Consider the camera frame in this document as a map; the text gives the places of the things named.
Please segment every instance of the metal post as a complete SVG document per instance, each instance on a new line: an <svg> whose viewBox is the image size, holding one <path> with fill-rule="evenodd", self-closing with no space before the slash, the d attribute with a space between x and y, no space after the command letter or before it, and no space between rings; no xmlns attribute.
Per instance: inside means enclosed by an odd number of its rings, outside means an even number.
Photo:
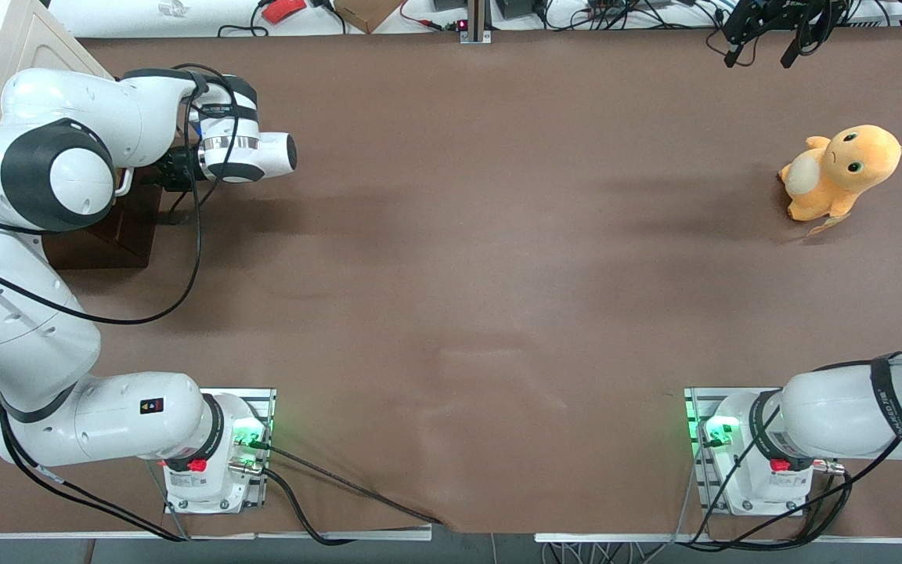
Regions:
<svg viewBox="0 0 902 564"><path fill-rule="evenodd" d="M468 30L461 32L462 43L490 43L492 33L486 29L486 6L489 0L468 0Z"/></svg>

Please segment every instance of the green led light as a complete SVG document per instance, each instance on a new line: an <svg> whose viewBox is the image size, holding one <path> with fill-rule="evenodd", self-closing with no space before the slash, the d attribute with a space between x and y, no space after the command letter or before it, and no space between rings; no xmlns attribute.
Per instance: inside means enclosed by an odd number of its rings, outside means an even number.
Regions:
<svg viewBox="0 0 902 564"><path fill-rule="evenodd" d="M232 436L239 445L248 445L264 435L264 425L257 418L241 418L232 425Z"/></svg>
<svg viewBox="0 0 902 564"><path fill-rule="evenodd" d="M710 447L722 447L733 443L733 432L740 428L740 420L716 415L705 422L705 434Z"/></svg>

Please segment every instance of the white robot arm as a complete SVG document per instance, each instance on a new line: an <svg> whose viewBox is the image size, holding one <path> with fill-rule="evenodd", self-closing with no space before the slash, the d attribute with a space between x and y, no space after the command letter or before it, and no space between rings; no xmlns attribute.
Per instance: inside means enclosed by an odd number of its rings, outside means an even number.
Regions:
<svg viewBox="0 0 902 564"><path fill-rule="evenodd" d="M805 502L823 461L877 458L895 439L886 458L902 460L902 353L792 376L780 390L733 393L702 438L720 481L731 475L723 496L731 513L785 513Z"/></svg>
<svg viewBox="0 0 902 564"><path fill-rule="evenodd" d="M223 81L169 69L133 71L118 82L48 69L16 74L2 93L0 277L81 312L38 232L99 221L122 195L115 168L164 156L184 99L196 107L200 174L240 183L293 171L290 136L260 133L254 90L236 76ZM250 407L229 394L201 394L185 374L96 378L89 371L99 351L91 321L0 284L0 404L19 446L43 465L162 460L171 497L189 501L190 511L239 511L248 477L229 463L233 437L262 429ZM0 428L0 456L12 461L3 440Z"/></svg>

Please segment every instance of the stuffed animal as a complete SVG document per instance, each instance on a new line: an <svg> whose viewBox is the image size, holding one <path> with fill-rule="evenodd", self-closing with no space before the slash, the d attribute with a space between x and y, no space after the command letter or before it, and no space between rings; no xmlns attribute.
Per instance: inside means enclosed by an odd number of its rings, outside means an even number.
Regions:
<svg viewBox="0 0 902 564"><path fill-rule="evenodd" d="M779 178L792 199L788 217L808 222L829 215L810 235L847 218L865 190L893 174L902 154L892 133L876 125L848 128L834 139L809 138L806 147Z"/></svg>

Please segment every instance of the brown tablecloth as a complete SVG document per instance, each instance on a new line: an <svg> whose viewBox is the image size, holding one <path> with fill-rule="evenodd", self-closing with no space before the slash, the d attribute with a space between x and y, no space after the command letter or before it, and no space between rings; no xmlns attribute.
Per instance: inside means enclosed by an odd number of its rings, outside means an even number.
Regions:
<svg viewBox="0 0 902 564"><path fill-rule="evenodd" d="M788 35L726 69L705 33L89 43L116 75L244 76L262 129L300 153L293 175L218 189L193 295L104 327L94 374L275 386L275 443L460 531L669 532L684 386L902 349L902 163L808 243L774 178L806 136L871 122L902 142L902 29L839 30L787 71ZM135 316L191 260L191 228L164 227L146 271L65 277L89 311ZM160 514L140 461L58 472ZM282 472L322 530L413 524ZM297 522L272 490L189 527ZM0 532L121 528L0 461ZM857 486L835 532L902 536L902 463Z"/></svg>

